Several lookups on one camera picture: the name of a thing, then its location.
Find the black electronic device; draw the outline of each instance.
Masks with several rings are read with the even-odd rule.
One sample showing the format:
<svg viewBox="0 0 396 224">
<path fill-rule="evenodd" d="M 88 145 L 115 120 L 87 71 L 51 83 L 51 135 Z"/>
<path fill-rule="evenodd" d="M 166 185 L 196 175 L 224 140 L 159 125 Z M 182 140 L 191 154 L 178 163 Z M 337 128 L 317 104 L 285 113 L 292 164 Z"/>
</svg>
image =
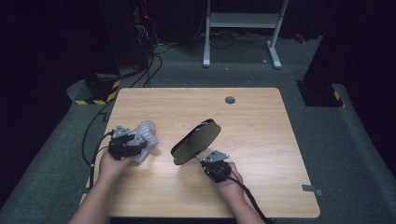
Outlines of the black electronic device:
<svg viewBox="0 0 396 224">
<path fill-rule="evenodd" d="M 112 134 L 111 140 L 108 143 L 108 152 L 116 160 L 138 155 L 142 152 L 142 149 L 148 145 L 148 142 L 142 141 L 135 145 L 127 146 L 127 143 L 133 141 L 134 139 L 135 135 L 131 134 L 131 131 L 119 125 Z"/>
<path fill-rule="evenodd" d="M 216 139 L 220 131 L 220 126 L 213 119 L 207 119 L 193 128 L 171 150 L 175 165 L 196 158 L 214 182 L 226 180 L 231 173 L 230 165 L 224 161 L 229 158 L 228 155 L 215 150 L 202 160 L 198 157 L 198 154 L 206 150 Z"/>
</svg>

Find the wooden table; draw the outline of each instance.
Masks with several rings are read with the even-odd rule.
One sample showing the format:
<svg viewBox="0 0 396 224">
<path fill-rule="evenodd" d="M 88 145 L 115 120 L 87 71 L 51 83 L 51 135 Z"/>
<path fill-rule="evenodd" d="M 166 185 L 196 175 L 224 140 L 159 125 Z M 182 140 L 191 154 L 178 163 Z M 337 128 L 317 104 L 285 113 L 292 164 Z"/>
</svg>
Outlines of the wooden table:
<svg viewBox="0 0 396 224">
<path fill-rule="evenodd" d="M 225 102 L 228 96 L 234 104 Z M 236 163 L 267 217 L 319 216 L 314 193 L 302 189 L 311 183 L 279 90 L 151 88 L 120 90 L 106 128 L 107 133 L 120 124 L 133 130 L 151 120 L 159 141 L 142 164 L 128 167 L 116 183 L 110 217 L 233 216 L 198 160 L 176 166 L 170 153 L 205 119 L 213 119 L 221 132 L 200 157 L 214 149 L 230 155 L 227 161 Z"/>
</svg>

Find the white metal stand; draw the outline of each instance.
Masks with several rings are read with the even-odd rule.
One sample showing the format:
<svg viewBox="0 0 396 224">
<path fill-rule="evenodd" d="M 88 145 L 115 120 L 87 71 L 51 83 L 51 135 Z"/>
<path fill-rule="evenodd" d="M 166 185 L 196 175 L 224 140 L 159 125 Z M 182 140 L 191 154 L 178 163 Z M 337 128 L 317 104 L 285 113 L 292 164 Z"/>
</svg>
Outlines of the white metal stand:
<svg viewBox="0 0 396 224">
<path fill-rule="evenodd" d="M 285 16 L 286 7 L 289 0 L 283 0 L 279 13 L 211 13 L 210 0 L 207 0 L 206 9 L 206 29 L 204 48 L 204 67 L 210 66 L 210 28 L 211 27 L 241 27 L 241 28 L 272 28 L 274 33 L 272 40 L 267 41 L 274 67 L 281 68 L 280 60 L 277 57 L 275 43 Z"/>
</svg>

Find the stand leg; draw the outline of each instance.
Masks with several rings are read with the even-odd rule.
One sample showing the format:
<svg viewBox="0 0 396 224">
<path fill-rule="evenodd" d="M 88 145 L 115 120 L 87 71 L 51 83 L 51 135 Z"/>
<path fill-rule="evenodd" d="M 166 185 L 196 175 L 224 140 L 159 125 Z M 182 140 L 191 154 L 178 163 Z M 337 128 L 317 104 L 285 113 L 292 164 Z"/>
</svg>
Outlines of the stand leg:
<svg viewBox="0 0 396 224">
<path fill-rule="evenodd" d="M 280 64 L 280 60 L 277 57 L 277 53 L 275 50 L 275 43 L 277 40 L 277 36 L 279 35 L 279 30 L 280 30 L 280 26 L 282 25 L 283 18 L 285 17 L 285 11 L 286 11 L 286 6 L 288 5 L 288 2 L 289 2 L 289 0 L 283 1 L 282 7 L 279 12 L 279 17 L 277 18 L 277 21 L 276 21 L 276 27 L 274 30 L 273 38 L 271 41 L 267 41 L 267 46 L 270 51 L 271 58 L 273 59 L 275 69 L 280 69 L 282 67 L 282 65 Z"/>
<path fill-rule="evenodd" d="M 210 66 L 210 0 L 207 0 L 206 6 L 206 30 L 205 30 L 205 47 L 204 47 L 204 67 Z"/>
</svg>

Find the dark background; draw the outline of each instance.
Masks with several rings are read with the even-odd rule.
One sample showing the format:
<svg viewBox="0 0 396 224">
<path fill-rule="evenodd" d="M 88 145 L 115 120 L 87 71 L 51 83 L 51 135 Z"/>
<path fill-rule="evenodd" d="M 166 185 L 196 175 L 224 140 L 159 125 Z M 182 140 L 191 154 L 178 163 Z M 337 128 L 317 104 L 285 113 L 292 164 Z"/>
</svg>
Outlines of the dark background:
<svg viewBox="0 0 396 224">
<path fill-rule="evenodd" d="M 180 12 L 178 7 L 195 12 L 181 16 L 190 18 L 186 33 L 170 32 L 187 39 L 196 32 L 202 18 L 202 2 L 193 0 L 156 0 L 152 12 L 158 6 L 168 4 L 167 10 Z M 233 11 L 236 8 L 256 11 L 258 5 L 265 10 L 275 10 L 277 1 L 217 1 L 216 10 Z M 1 75 L 2 88 L 2 143 L 0 150 L 1 198 L 3 205 L 18 183 L 36 153 L 42 148 L 64 114 L 72 104 L 66 89 L 85 76 L 101 73 L 100 65 L 90 61 L 90 54 L 83 48 L 75 33 L 77 23 L 70 22 L 67 10 L 87 10 L 98 1 L 2 1 L 0 6 Z M 361 121 L 370 134 L 375 147 L 395 174 L 395 33 L 394 1 L 390 0 L 299 0 L 290 1 L 280 32 L 281 37 L 294 34 L 306 39 L 324 35 L 308 74 L 313 82 L 341 83 L 346 86 Z M 159 22 L 158 32 L 170 31 L 179 23 Z M 100 55 L 110 57 L 112 68 L 117 69 L 120 60 L 111 46 L 111 33 L 100 24 L 86 29 L 104 30 L 96 35 Z"/>
</svg>

